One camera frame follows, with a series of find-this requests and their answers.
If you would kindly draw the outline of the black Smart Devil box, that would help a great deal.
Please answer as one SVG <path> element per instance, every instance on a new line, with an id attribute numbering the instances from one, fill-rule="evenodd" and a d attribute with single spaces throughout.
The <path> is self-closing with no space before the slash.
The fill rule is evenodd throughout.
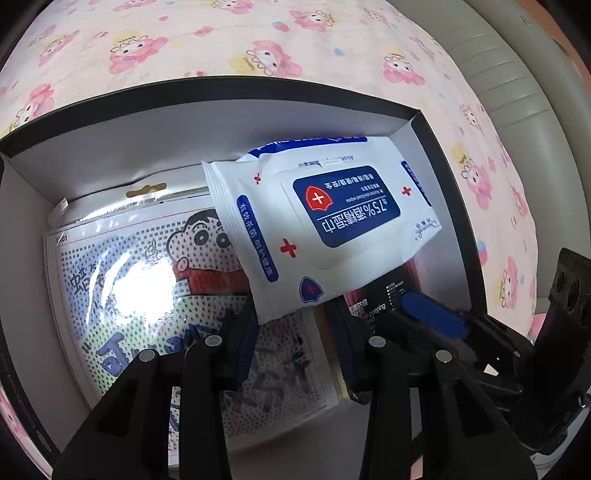
<path id="1" fill-rule="evenodd" d="M 366 286 L 349 290 L 344 295 L 342 295 L 342 297 L 346 299 L 346 305 L 349 306 L 349 311 L 351 311 L 353 316 L 363 318 L 363 320 L 365 320 L 370 326 L 372 336 L 376 336 L 380 333 L 381 329 L 385 329 L 385 331 L 390 330 L 390 327 L 388 325 L 382 325 L 381 321 L 384 319 L 388 320 L 390 318 L 390 314 L 393 312 L 399 312 L 405 317 L 419 321 L 406 314 L 401 307 L 401 296 L 406 291 L 416 291 L 425 295 L 421 291 L 419 274 L 416 263 L 413 259 L 409 260 L 395 270 L 370 282 L 370 284 Z M 429 329 L 430 332 L 446 341 L 451 342 L 453 340 L 460 340 L 441 335 L 426 325 L 425 327 Z M 329 328 L 329 337 L 332 339 L 331 328 Z M 339 358 L 336 351 L 335 361 L 339 365 Z M 342 377 L 341 367 L 339 367 L 339 375 Z M 342 383 L 344 383 L 346 396 L 349 398 L 343 378 Z"/>

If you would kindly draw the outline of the cartoon diamond painting kit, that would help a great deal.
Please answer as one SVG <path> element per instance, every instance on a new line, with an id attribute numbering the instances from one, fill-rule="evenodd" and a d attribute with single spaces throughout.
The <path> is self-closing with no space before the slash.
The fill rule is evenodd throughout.
<path id="1" fill-rule="evenodd" d="M 44 247 L 55 324 L 90 405 L 140 351 L 185 350 L 217 333 L 249 294 L 205 193 L 68 225 Z M 314 313 L 295 312 L 260 328 L 249 375 L 223 396 L 226 442 L 252 446 L 338 402 Z"/>

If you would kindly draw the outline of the white wet wipes pack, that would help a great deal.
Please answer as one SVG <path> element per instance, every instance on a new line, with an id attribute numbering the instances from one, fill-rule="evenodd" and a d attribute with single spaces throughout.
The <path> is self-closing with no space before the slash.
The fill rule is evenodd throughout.
<path id="1" fill-rule="evenodd" d="M 259 324 L 368 285 L 441 229 L 388 137 L 277 141 L 204 176 Z"/>

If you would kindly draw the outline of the black cardboard storage box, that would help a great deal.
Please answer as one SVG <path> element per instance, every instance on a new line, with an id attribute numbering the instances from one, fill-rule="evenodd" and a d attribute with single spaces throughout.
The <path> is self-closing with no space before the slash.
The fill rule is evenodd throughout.
<path id="1" fill-rule="evenodd" d="M 1 384 L 20 445 L 54 463 L 89 412 L 50 311 L 42 239 L 61 199 L 131 184 L 274 140 L 387 136 L 443 224 L 419 264 L 423 290 L 451 308 L 487 308 L 466 202 L 422 107 L 304 81 L 209 77 L 95 97 L 19 127 L 1 143 Z"/>

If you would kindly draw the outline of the pink cartoon print blanket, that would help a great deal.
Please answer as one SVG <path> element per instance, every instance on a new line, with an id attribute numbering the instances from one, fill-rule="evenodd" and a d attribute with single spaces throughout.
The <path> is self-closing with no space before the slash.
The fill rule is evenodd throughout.
<path id="1" fill-rule="evenodd" d="M 246 14 L 211 1 L 57 1 L 14 20 L 1 5 L 1 132 L 29 133 L 24 108 L 47 86 L 55 108 L 157 81 L 259 76 L 257 40 L 279 44 L 301 79 L 405 104 L 424 113 L 447 156 L 463 145 L 483 162 L 493 199 L 463 191 L 480 248 L 487 306 L 526 334 L 538 306 L 536 227 L 513 155 L 456 62 L 434 37 L 385 1 L 257 1 Z M 12 160 L 1 183 L 1 322 L 8 350 L 43 432 L 64 447 L 87 415 L 62 352 L 42 272 L 41 236 L 52 202 Z"/>

